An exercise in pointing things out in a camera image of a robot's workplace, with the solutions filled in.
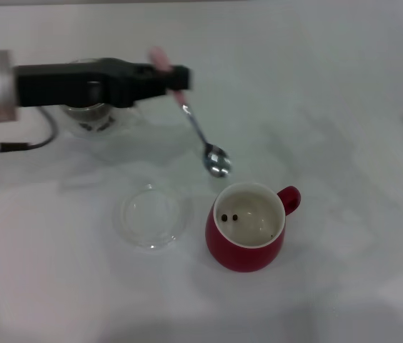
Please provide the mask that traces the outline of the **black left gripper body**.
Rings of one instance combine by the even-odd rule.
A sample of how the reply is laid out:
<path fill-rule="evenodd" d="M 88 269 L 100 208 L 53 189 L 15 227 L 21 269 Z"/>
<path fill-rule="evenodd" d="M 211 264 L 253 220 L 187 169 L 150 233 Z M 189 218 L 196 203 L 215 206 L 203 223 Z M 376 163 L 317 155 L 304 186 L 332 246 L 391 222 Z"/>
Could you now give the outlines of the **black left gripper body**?
<path fill-rule="evenodd" d="M 109 104 L 127 108 L 143 99 L 138 66 L 105 58 L 71 64 L 21 65 L 13 68 L 20 107 Z"/>

